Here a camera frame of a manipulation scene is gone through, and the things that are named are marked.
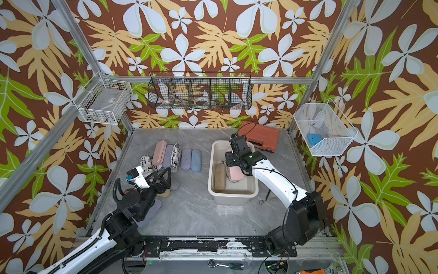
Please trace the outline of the pink glasses case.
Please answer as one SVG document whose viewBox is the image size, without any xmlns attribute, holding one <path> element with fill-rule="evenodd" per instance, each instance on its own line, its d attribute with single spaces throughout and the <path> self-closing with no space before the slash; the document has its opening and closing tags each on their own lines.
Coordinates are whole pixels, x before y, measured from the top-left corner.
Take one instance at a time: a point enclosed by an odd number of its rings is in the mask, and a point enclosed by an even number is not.
<svg viewBox="0 0 438 274">
<path fill-rule="evenodd" d="M 162 167 L 166 149 L 167 149 L 166 140 L 161 140 L 156 144 L 154 155 L 151 162 L 152 167 L 154 169 L 159 170 Z"/>
<path fill-rule="evenodd" d="M 239 166 L 232 166 L 228 168 L 228 177 L 232 182 L 238 182 L 245 178 L 241 168 Z"/>
</svg>

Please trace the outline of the tan fabric glasses case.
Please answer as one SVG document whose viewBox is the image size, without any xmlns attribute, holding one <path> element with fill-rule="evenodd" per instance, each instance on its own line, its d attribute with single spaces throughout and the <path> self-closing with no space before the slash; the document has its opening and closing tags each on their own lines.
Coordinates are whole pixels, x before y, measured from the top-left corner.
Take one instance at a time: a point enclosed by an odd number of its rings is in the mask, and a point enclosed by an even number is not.
<svg viewBox="0 0 438 274">
<path fill-rule="evenodd" d="M 214 168 L 214 191 L 222 192 L 226 187 L 226 166 L 223 163 L 216 164 Z"/>
</svg>

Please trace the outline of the cream plastic storage box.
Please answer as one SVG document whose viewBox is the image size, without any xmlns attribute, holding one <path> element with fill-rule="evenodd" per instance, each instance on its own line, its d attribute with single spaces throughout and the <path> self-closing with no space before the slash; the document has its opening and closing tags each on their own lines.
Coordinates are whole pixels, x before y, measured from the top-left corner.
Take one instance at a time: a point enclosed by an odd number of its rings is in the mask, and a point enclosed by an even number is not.
<svg viewBox="0 0 438 274">
<path fill-rule="evenodd" d="M 233 183 L 226 176 L 226 187 L 222 192 L 214 191 L 214 168 L 216 164 L 225 160 L 225 153 L 231 149 L 227 140 L 215 141 L 212 145 L 211 159 L 209 164 L 208 191 L 214 201 L 220 205 L 244 206 L 259 192 L 258 180 L 255 177 L 248 177 Z"/>
</svg>

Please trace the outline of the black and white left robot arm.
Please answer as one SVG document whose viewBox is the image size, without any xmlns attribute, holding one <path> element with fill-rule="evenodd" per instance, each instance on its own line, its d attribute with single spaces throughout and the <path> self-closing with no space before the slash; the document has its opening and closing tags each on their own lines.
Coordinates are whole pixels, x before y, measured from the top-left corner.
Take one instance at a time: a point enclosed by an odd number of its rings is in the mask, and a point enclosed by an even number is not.
<svg viewBox="0 0 438 274">
<path fill-rule="evenodd" d="M 171 188 L 171 168 L 144 176 L 137 167 L 127 172 L 126 181 L 132 187 L 122 190 L 121 180 L 115 180 L 112 196 L 116 210 L 103 218 L 100 230 L 42 273 L 98 274 L 115 261 L 143 252 L 139 223 L 145 220 L 156 197 Z"/>
</svg>

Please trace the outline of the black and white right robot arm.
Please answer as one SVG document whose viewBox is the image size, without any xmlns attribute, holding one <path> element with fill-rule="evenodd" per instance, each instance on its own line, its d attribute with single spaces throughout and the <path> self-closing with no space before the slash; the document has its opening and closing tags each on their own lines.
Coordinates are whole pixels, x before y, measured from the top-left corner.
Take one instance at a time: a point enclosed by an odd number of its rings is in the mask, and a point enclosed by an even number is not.
<svg viewBox="0 0 438 274">
<path fill-rule="evenodd" d="M 253 152 L 246 136 L 233 134 L 229 140 L 231 151 L 225 153 L 229 167 L 239 167 L 244 175 L 256 178 L 286 207 L 282 224 L 265 237 L 270 255 L 290 252 L 296 245 L 304 245 L 326 228 L 326 210 L 323 199 L 316 191 L 308 192 L 280 173 L 259 152 Z"/>
</svg>

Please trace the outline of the beige fabric glasses case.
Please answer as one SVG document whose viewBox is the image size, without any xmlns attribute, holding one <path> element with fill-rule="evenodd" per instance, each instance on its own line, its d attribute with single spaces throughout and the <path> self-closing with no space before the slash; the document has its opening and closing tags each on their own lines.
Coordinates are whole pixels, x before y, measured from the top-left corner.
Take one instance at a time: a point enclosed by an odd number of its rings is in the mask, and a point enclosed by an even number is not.
<svg viewBox="0 0 438 274">
<path fill-rule="evenodd" d="M 171 193 L 172 193 L 171 189 L 167 189 L 162 194 L 157 194 L 157 196 L 160 198 L 167 198 L 171 195 Z"/>
</svg>

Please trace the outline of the flag newspaper glasses case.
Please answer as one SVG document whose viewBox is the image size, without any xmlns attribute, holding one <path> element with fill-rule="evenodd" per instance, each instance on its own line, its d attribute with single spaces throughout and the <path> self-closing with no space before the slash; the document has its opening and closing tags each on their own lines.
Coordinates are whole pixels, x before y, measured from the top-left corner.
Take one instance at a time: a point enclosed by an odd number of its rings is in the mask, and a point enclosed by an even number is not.
<svg viewBox="0 0 438 274">
<path fill-rule="evenodd" d="M 154 168 L 152 166 L 152 161 L 149 155 L 143 155 L 140 158 L 140 167 L 142 168 L 142 173 L 153 172 Z"/>
</svg>

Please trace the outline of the grey fabric glasses case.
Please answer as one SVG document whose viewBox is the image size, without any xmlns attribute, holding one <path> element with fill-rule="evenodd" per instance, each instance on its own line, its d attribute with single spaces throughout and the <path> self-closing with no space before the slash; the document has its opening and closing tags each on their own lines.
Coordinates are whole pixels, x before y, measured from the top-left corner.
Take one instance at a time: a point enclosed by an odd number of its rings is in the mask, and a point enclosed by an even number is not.
<svg viewBox="0 0 438 274">
<path fill-rule="evenodd" d="M 177 191 L 181 186 L 180 180 L 178 176 L 174 173 L 171 173 L 171 190 Z"/>
</svg>

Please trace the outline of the lilac fabric glasses case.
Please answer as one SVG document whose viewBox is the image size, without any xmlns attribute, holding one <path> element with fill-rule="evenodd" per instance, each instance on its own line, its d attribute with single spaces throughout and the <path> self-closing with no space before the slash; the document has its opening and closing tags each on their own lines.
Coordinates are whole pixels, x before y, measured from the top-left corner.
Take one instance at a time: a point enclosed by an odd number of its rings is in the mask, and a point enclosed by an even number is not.
<svg viewBox="0 0 438 274">
<path fill-rule="evenodd" d="M 163 168 L 172 167 L 172 151 L 174 145 L 167 145 L 165 149 L 164 159 L 162 162 Z"/>
</svg>

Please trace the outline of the purple fabric glasses case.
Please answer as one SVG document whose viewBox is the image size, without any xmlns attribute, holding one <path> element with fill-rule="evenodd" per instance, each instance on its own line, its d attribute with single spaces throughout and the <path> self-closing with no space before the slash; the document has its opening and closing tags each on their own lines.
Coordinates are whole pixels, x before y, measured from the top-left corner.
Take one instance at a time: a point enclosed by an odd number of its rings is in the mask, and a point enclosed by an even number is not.
<svg viewBox="0 0 438 274">
<path fill-rule="evenodd" d="M 192 149 L 184 148 L 181 153 L 181 169 L 184 171 L 188 171 L 191 169 L 192 163 Z"/>
</svg>

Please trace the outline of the light blue fabric glasses case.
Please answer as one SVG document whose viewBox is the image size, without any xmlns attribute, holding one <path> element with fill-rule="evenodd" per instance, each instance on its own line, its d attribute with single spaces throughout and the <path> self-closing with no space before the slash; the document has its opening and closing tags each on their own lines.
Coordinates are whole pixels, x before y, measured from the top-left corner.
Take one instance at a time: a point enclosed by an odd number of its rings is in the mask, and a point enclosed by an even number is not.
<svg viewBox="0 0 438 274">
<path fill-rule="evenodd" d="M 193 172 L 200 172 L 202 169 L 202 154 L 198 149 L 192 150 L 191 155 L 191 170 Z"/>
</svg>

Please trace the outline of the blue object in basket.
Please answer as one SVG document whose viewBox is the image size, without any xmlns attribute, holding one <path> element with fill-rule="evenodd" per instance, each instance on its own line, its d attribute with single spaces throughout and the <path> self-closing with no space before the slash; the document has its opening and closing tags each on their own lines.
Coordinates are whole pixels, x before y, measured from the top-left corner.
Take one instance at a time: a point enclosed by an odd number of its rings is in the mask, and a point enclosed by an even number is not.
<svg viewBox="0 0 438 274">
<path fill-rule="evenodd" d="M 308 141 L 309 141 L 309 144 L 311 146 L 317 145 L 319 142 L 322 141 L 322 139 L 323 139 L 322 136 L 319 134 L 309 134 L 308 135 Z"/>
</svg>

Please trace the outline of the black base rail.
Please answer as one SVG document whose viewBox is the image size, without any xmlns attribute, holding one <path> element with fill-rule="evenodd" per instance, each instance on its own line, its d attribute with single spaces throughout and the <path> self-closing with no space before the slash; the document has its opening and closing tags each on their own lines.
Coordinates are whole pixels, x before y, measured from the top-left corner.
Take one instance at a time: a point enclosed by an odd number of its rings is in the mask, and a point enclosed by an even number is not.
<svg viewBox="0 0 438 274">
<path fill-rule="evenodd" d="M 276 244 L 265 236 L 144 236 L 140 241 L 141 250 L 146 258 L 162 258 L 164 254 L 181 253 L 183 255 L 249 256 L 265 258 L 269 255 L 297 256 L 294 243 Z"/>
</svg>

